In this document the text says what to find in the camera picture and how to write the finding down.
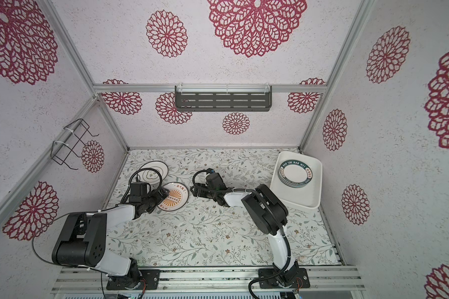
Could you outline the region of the white plate thin green rim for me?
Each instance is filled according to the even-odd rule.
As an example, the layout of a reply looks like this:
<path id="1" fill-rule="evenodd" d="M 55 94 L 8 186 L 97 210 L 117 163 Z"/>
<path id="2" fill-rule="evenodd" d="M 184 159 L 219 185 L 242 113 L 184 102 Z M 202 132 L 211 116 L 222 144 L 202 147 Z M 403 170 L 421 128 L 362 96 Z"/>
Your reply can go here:
<path id="1" fill-rule="evenodd" d="M 158 184 L 160 182 L 160 178 L 157 173 L 160 174 L 162 180 L 164 180 L 168 176 L 168 166 L 162 161 L 151 161 L 146 164 L 143 164 L 140 169 L 150 168 L 154 169 L 154 171 L 146 170 L 138 174 L 139 181 L 143 181 L 149 184 Z"/>

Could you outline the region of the orange sunburst plate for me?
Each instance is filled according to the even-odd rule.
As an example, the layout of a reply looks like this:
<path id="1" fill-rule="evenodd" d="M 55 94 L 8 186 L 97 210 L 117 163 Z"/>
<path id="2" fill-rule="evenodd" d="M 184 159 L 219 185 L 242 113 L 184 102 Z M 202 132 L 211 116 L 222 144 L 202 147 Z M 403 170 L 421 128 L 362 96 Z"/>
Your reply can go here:
<path id="1" fill-rule="evenodd" d="M 163 187 L 168 191 L 168 196 L 158 205 L 158 208 L 165 212 L 177 211 L 187 203 L 190 192 L 188 188 L 179 182 L 172 182 Z"/>

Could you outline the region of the small green Hao Shi plate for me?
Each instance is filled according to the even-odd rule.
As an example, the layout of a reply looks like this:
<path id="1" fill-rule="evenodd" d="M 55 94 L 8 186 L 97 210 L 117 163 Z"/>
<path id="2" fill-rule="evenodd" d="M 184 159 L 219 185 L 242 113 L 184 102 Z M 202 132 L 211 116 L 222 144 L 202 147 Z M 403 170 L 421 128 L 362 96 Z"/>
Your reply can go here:
<path id="1" fill-rule="evenodd" d="M 278 177 L 287 186 L 302 188 L 313 179 L 313 171 L 304 162 L 289 159 L 280 164 Z"/>

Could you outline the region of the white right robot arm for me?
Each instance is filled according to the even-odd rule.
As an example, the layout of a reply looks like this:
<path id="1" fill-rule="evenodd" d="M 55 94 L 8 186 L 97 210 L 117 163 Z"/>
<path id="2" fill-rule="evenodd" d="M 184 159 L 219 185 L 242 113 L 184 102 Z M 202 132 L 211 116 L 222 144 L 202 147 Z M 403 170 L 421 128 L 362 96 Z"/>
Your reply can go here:
<path id="1" fill-rule="evenodd" d="M 256 227 L 265 235 L 273 254 L 273 272 L 268 279 L 289 285 L 297 276 L 299 265 L 287 237 L 289 211 L 265 184 L 254 189 L 227 187 L 214 169 L 202 169 L 192 177 L 193 195 L 214 200 L 226 208 L 245 208 Z"/>

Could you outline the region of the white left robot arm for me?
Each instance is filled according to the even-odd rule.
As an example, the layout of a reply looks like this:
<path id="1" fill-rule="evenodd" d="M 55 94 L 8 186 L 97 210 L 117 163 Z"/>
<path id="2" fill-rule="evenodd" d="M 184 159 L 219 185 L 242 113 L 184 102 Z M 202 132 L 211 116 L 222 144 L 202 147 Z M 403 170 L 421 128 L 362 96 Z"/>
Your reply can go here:
<path id="1" fill-rule="evenodd" d="M 152 213 L 168 197 L 169 190 L 159 185 L 152 189 L 146 182 L 128 185 L 122 200 L 114 208 L 97 212 L 70 213 L 52 251 L 52 263 L 64 267 L 86 267 L 113 279 L 140 279 L 136 260 L 107 248 L 107 231 L 113 227 Z"/>

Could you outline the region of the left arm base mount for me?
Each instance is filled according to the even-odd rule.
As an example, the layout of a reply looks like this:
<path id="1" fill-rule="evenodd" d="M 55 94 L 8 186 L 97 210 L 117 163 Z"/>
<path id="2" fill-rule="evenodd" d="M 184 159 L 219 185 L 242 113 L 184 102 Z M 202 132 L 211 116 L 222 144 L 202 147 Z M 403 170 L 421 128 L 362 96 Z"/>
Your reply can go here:
<path id="1" fill-rule="evenodd" d="M 130 261 L 127 274 L 122 277 L 109 276 L 106 290 L 157 290 L 161 271 L 139 269 L 135 259 Z"/>

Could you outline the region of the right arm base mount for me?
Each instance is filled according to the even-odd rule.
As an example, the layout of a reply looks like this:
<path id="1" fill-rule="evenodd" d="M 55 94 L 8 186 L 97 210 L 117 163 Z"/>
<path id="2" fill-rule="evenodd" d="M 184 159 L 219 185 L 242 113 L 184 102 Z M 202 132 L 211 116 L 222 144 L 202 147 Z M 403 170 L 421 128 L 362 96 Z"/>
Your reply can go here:
<path id="1" fill-rule="evenodd" d="M 261 289 L 308 289 L 311 284 L 306 269 L 295 261 L 289 270 L 274 278 L 260 281 L 259 286 Z"/>

